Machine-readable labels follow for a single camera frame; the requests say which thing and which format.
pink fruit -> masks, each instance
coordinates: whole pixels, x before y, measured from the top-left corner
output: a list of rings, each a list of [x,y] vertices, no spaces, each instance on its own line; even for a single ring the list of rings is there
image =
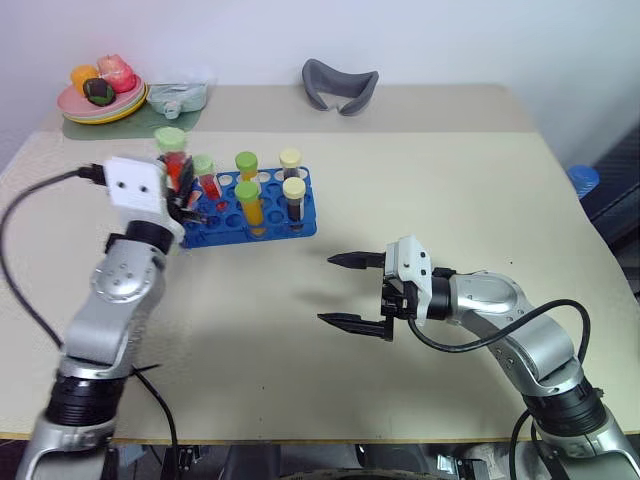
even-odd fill
[[[120,58],[120,55],[107,55],[98,59],[98,70],[116,93],[124,93],[136,85],[136,74]]]

toy fruit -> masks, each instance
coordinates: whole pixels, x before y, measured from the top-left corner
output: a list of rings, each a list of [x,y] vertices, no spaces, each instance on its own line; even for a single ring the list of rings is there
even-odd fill
[[[99,107],[109,105],[116,99],[113,88],[102,78],[90,78],[86,80],[82,89],[84,90],[84,96],[87,97],[87,100]]]
[[[80,65],[71,72],[71,82],[80,95],[84,95],[82,87],[90,78],[98,77],[98,70],[93,65]]]
[[[136,74],[120,58],[120,55],[107,55],[98,59],[100,76],[113,87],[116,93],[124,93],[136,85]]]

white wall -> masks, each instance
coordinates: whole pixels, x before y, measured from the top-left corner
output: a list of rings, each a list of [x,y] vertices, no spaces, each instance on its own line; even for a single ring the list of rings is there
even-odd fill
[[[298,82],[309,57],[387,84],[502,83],[567,165],[595,161],[639,116],[638,0],[2,3],[4,160],[69,71],[106,53],[147,75],[209,65],[221,84]]]

gray u-shaped object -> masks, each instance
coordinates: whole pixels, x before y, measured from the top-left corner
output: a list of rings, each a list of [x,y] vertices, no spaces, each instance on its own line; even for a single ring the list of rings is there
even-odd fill
[[[342,115],[355,115],[367,106],[378,83],[378,72],[343,73],[320,60],[310,58],[302,67],[302,81],[309,101],[318,110],[329,110],[318,92],[353,98],[338,110]]]

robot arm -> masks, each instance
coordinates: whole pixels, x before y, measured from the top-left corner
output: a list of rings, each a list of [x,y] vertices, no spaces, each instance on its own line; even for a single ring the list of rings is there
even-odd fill
[[[390,341],[394,318],[409,320],[412,330],[417,329],[416,324],[424,326],[429,318],[446,319],[486,338],[533,310],[522,289],[504,275],[486,271],[460,275],[439,268],[432,272],[429,256],[414,236],[389,244],[384,254],[340,254],[329,262],[347,268],[384,269],[384,321],[369,322],[343,313],[318,315],[350,333]],[[640,459],[598,391],[587,381],[571,339],[553,319],[536,315],[535,320],[488,348],[521,393],[543,441],[559,452],[561,459],[618,453],[634,473],[632,478],[640,478]],[[466,351],[455,347],[443,350]]]
[[[127,225],[112,234],[91,292],[65,336],[49,404],[36,420],[16,478],[99,479],[116,410],[145,324],[164,292],[166,254],[184,230],[169,214],[160,162],[105,163],[113,204]]]

